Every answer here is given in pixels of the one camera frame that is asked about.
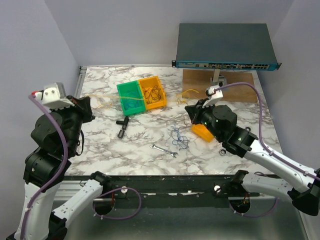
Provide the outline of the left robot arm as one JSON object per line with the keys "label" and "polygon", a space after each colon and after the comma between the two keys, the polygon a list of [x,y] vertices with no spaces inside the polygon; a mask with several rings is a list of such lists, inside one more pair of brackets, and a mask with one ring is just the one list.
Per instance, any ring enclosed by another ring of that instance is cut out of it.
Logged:
{"label": "left robot arm", "polygon": [[29,99],[43,112],[31,132],[38,147],[25,159],[24,206],[17,230],[9,240],[63,240],[76,216],[97,197],[107,197],[111,178],[100,171],[74,196],[56,209],[54,199],[70,158],[79,156],[77,148],[84,142],[82,125],[95,119],[90,97],[68,95],[57,100],[57,107],[47,111],[34,94]]}

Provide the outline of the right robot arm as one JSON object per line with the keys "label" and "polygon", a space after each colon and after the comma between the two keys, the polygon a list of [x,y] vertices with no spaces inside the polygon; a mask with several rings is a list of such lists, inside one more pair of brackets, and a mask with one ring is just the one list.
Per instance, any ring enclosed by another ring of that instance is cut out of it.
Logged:
{"label": "right robot arm", "polygon": [[287,199],[299,211],[317,216],[320,212],[320,171],[302,165],[261,143],[261,137],[237,125],[238,116],[227,105],[202,107],[200,103],[184,108],[192,124],[202,124],[225,150],[257,163],[278,176],[258,179],[238,171],[239,178],[230,183],[230,191],[264,193]]}

